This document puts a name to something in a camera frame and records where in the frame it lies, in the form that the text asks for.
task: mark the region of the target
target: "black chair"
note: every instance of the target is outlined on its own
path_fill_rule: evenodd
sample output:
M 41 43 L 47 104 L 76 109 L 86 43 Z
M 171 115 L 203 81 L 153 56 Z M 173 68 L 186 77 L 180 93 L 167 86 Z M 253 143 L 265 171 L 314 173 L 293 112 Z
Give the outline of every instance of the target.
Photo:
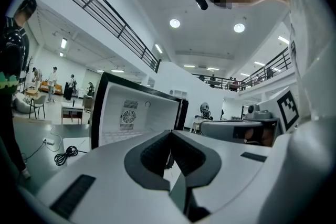
M 38 109 L 38 112 L 37 112 L 37 115 L 40 114 L 40 108 L 43 107 L 43 115 L 44 115 L 44 118 L 46 118 L 46 114 L 45 114 L 45 111 L 44 111 L 44 103 L 46 102 L 46 98 L 47 96 L 46 95 L 41 95 L 38 99 L 31 99 L 30 101 L 30 108 L 29 108 L 29 118 L 30 118 L 30 113 L 31 113 L 31 108 L 33 107 L 34 108 L 34 113 L 35 113 L 35 119 L 37 119 L 37 116 L 36 116 L 36 109 Z

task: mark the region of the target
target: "small table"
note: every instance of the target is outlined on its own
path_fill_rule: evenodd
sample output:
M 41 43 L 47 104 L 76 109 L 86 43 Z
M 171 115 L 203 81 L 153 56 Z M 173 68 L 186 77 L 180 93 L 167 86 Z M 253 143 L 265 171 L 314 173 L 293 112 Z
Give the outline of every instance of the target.
M 61 124 L 63 124 L 63 119 L 79 119 L 81 124 L 83 123 L 83 112 L 84 106 L 80 104 L 75 104 L 72 106 L 72 103 L 62 102 L 62 111 L 61 111 Z

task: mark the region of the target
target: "fan vent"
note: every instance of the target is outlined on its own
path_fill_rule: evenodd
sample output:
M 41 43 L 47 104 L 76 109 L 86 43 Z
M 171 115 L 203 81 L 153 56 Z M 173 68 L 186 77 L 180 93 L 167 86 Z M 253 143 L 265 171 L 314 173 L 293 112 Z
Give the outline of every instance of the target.
M 133 130 L 133 123 L 130 123 L 130 124 L 121 123 L 120 124 L 120 130 L 121 131 L 131 131 L 131 130 Z
M 132 100 L 125 100 L 124 108 L 125 109 L 136 109 L 138 108 L 138 102 L 132 101 Z

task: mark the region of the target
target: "black railing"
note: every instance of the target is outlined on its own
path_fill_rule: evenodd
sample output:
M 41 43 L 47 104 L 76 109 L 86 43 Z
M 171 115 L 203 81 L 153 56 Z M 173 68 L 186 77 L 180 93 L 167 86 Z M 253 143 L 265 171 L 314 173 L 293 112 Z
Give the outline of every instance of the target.
M 285 70 L 291 68 L 292 62 L 289 57 L 288 47 L 284 49 L 281 53 L 276 55 L 272 60 L 270 60 L 263 67 L 258 69 L 256 72 L 251 74 L 246 79 L 243 79 L 240 84 L 240 90 L 244 91 L 246 88 L 253 87 L 264 81 L 271 79 Z
M 154 57 L 153 53 L 107 0 L 72 1 L 90 14 L 110 33 L 115 35 L 151 69 L 158 72 L 160 61 Z
M 240 91 L 240 81 L 233 79 L 225 79 L 215 76 L 206 76 L 201 74 L 193 74 L 197 76 L 204 83 L 209 84 L 212 88 L 223 89 L 228 91 Z

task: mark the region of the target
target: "power strip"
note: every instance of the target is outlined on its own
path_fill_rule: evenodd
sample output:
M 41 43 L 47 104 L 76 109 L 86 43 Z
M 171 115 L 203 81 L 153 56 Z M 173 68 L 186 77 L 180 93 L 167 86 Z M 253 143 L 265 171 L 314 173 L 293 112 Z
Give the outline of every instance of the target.
M 48 139 L 48 138 L 45 138 L 45 137 L 43 138 L 43 141 L 46 142 L 47 145 L 51 145 L 51 146 L 53 146 L 54 143 L 55 143 L 54 140 L 52 140 L 52 139 Z

